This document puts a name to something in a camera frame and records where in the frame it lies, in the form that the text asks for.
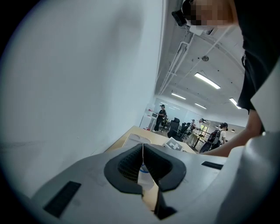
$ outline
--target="white panel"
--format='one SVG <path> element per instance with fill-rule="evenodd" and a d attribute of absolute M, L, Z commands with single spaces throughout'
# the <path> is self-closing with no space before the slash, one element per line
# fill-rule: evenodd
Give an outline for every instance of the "white panel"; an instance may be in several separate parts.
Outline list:
<path fill-rule="evenodd" d="M 139 126 L 156 80 L 162 0 L 42 1 L 2 61 L 5 171 L 27 196 Z"/>
<path fill-rule="evenodd" d="M 260 116 L 266 131 L 280 130 L 280 60 L 262 87 L 252 97 L 251 102 Z"/>

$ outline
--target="black slot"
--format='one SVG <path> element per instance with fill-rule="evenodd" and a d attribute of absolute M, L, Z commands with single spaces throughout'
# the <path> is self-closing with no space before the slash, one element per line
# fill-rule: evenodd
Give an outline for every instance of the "black slot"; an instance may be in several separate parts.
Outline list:
<path fill-rule="evenodd" d="M 210 168 L 214 168 L 214 169 L 217 169 L 217 170 L 221 170 L 224 166 L 224 165 L 221 165 L 221 164 L 211 163 L 211 162 L 207 162 L 207 161 L 203 162 L 201 165 L 208 166 Z"/>
<path fill-rule="evenodd" d="M 44 210 L 59 218 L 68 203 L 78 191 L 80 183 L 69 181 L 56 196 L 44 207 Z"/>

